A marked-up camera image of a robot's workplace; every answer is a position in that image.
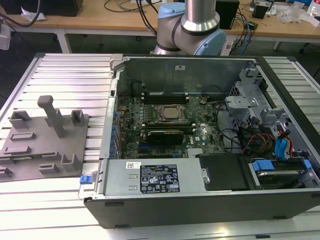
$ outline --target table leg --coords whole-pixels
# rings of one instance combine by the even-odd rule
[[[282,41],[277,41],[273,47],[273,50],[279,51],[281,45],[282,45]]]
[[[220,53],[221,56],[229,56],[235,40],[237,40],[236,35],[227,35],[226,36],[223,48]]]
[[[58,37],[62,53],[71,54],[72,50],[70,47],[69,39],[64,29],[59,29],[59,31],[56,33],[56,36]]]

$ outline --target black box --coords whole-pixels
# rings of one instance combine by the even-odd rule
[[[269,7],[255,5],[252,12],[252,17],[255,19],[263,19]]]
[[[184,0],[174,0],[174,2],[182,2]],[[216,0],[215,11],[220,15],[220,28],[231,29],[239,7],[239,0]]]
[[[42,0],[40,12],[44,15],[66,17],[77,16],[83,0]],[[29,12],[37,12],[38,0],[0,0],[7,14],[21,14],[21,7]]]

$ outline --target gray metal bracket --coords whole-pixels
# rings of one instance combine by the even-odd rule
[[[12,113],[12,128],[0,151],[0,183],[81,174],[89,115],[82,110],[61,115],[53,101],[50,95],[38,99],[47,117]]]

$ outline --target electronic device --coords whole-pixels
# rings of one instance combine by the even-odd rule
[[[248,25],[249,25],[250,30],[256,30],[258,28],[259,24],[255,23],[253,21],[248,21]]]
[[[174,2],[184,3],[184,0],[175,0]],[[220,15],[221,29],[231,29],[239,7],[239,0],[217,0],[215,2],[215,11]]]
[[[45,15],[75,17],[83,0],[42,0],[40,12]],[[7,14],[21,14],[21,7],[29,12],[37,12],[38,0],[0,0]]]
[[[252,17],[255,19],[263,19],[272,4],[273,3],[265,0],[255,0],[253,5]]]
[[[293,66],[111,55],[100,164],[79,193],[100,226],[287,219],[320,205],[320,135],[279,63]]]

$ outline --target motherboard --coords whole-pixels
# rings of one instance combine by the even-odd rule
[[[224,153],[216,131],[215,107],[206,95],[180,99],[118,95],[122,159],[194,158]]]

